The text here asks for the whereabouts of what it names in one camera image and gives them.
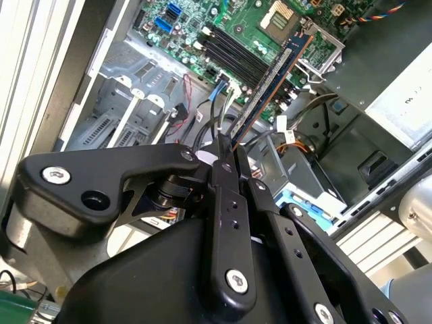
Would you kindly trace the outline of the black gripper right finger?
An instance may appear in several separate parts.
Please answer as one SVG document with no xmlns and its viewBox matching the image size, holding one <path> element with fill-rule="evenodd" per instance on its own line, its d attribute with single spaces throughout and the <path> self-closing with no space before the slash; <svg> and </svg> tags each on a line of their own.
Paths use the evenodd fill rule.
<svg viewBox="0 0 432 324">
<path fill-rule="evenodd" d="M 277 208 L 269 188 L 253 178 L 243 146 L 236 167 L 251 208 L 252 233 L 275 264 L 274 282 L 289 323 L 406 323 L 402 311 L 294 203 Z"/>
</svg>

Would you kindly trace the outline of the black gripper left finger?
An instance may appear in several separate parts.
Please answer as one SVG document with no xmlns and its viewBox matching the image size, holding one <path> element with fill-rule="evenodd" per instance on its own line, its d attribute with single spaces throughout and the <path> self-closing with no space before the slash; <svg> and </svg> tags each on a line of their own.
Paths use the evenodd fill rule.
<svg viewBox="0 0 432 324">
<path fill-rule="evenodd" d="M 181 221 L 249 227 L 240 186 L 225 136 L 199 153 L 156 144 L 31 155 L 18 164 L 3 224 L 8 255 L 68 295 L 94 267 Z"/>
</svg>

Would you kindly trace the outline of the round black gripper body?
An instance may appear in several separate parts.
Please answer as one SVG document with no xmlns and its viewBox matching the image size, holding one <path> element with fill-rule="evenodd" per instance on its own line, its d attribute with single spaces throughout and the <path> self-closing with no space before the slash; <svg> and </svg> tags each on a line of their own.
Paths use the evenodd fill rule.
<svg viewBox="0 0 432 324">
<path fill-rule="evenodd" d="M 181 221 L 88 271 L 56 322 L 312 323 L 297 276 L 269 259 L 247 221 Z"/>
</svg>

